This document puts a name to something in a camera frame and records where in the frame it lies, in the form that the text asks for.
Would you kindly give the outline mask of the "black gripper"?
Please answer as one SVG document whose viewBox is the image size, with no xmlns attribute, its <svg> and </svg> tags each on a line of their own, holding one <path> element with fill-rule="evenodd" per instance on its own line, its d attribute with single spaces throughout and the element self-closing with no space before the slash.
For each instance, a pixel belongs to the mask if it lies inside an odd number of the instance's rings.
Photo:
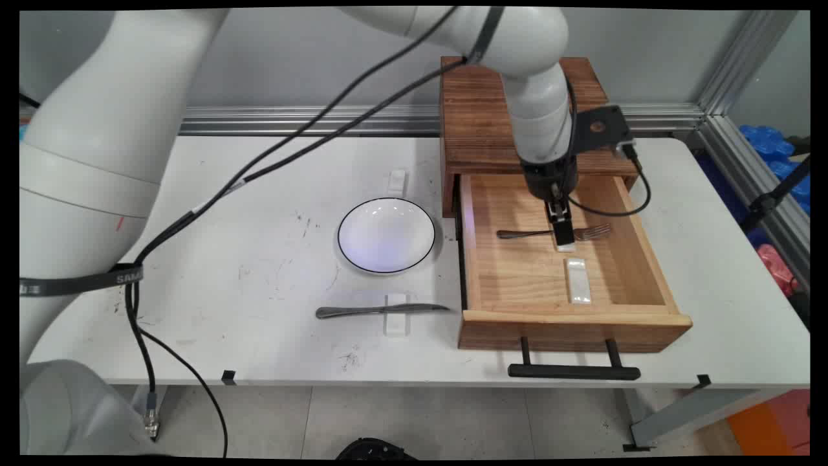
<svg viewBox="0 0 828 466">
<path fill-rule="evenodd" d="M 547 220 L 554 225 L 557 250 L 574 250 L 576 237 L 571 210 L 564 200 L 577 186 L 576 156 L 567 155 L 548 163 L 521 160 L 521 169 L 530 194 L 546 203 Z"/>
</svg>

